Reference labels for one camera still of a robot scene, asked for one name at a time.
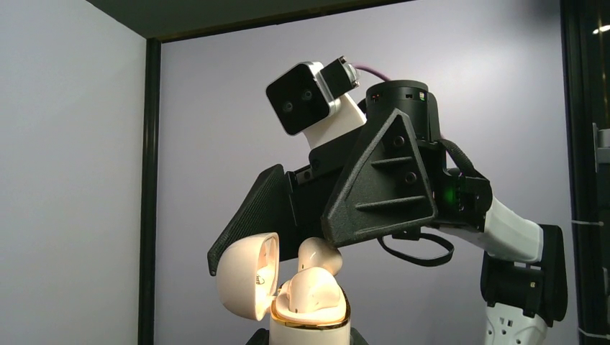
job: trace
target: black frame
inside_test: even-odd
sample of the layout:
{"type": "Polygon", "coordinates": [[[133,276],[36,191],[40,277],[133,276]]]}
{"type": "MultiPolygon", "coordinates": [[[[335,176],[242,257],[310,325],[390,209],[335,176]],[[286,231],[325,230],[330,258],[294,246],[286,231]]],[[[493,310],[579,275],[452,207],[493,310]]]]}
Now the black frame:
{"type": "MultiPolygon", "coordinates": [[[[162,44],[404,1],[381,1],[378,4],[356,4],[350,8],[329,9],[315,14],[269,17],[256,22],[217,28],[214,31],[147,40],[144,139],[142,146],[139,345],[153,345],[155,335],[155,249],[162,44]]],[[[584,38],[586,33],[583,27],[584,6],[586,6],[585,1],[561,0],[566,126],[568,128],[573,218],[578,221],[596,223],[598,216],[591,211],[596,209],[596,179],[592,146],[593,117],[588,106],[588,74],[586,40],[584,38]]],[[[589,334],[607,334],[606,309],[599,302],[604,295],[600,231],[601,229],[598,226],[573,225],[578,323],[579,327],[589,334]]],[[[610,344],[610,341],[584,336],[582,333],[580,341],[582,345],[610,344]]]]}

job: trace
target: camera lens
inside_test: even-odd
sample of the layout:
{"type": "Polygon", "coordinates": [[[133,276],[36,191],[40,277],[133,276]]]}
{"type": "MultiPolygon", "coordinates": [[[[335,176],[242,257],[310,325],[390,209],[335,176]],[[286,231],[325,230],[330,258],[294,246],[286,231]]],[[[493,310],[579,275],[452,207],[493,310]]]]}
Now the camera lens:
{"type": "Polygon", "coordinates": [[[286,103],[284,103],[284,105],[283,105],[283,107],[282,107],[282,110],[283,110],[285,113],[289,113],[289,112],[291,112],[291,111],[292,111],[292,103],[291,103],[291,102],[286,102],[286,103]]]}
{"type": "Polygon", "coordinates": [[[313,94],[311,93],[310,90],[303,91],[303,95],[301,96],[303,101],[310,101],[312,97],[313,97],[313,94]]]}

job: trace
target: black cylindrical motor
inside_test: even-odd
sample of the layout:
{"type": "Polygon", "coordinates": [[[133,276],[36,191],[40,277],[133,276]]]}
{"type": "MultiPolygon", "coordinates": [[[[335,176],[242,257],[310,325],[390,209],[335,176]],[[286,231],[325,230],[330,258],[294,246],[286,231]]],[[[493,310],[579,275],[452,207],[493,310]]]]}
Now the black cylindrical motor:
{"type": "Polygon", "coordinates": [[[416,138],[430,142],[428,85],[415,80],[392,80],[366,91],[366,116],[388,116],[398,109],[409,116],[416,138]]]}

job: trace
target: camera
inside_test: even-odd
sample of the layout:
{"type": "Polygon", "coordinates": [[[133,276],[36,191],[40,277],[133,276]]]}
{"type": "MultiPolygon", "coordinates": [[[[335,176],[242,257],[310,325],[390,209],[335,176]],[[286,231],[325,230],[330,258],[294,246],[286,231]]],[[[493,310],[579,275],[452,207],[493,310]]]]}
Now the camera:
{"type": "Polygon", "coordinates": [[[324,80],[323,68],[321,63],[299,63],[267,87],[267,98],[286,133],[297,135],[340,107],[324,80]]]}

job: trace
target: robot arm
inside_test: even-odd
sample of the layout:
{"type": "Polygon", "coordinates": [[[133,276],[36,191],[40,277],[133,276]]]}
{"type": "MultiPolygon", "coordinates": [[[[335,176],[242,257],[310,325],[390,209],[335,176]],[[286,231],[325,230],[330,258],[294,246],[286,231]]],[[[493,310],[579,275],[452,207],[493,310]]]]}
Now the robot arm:
{"type": "Polygon", "coordinates": [[[307,138],[309,165],[259,175],[208,253],[210,274],[231,243],[269,229],[281,240],[280,261],[297,258],[312,237],[336,248],[377,239],[388,250],[383,238],[392,236],[443,245],[447,256],[428,260],[435,266],[449,261],[452,245],[421,228],[438,229],[485,252],[486,344],[541,344],[567,309],[561,229],[526,220],[493,196],[489,181],[440,135],[425,84],[385,81],[356,105],[347,93],[357,86],[343,57],[326,67],[300,63],[268,86],[286,133],[307,138]],[[457,169],[447,169],[447,154],[457,169]]]}

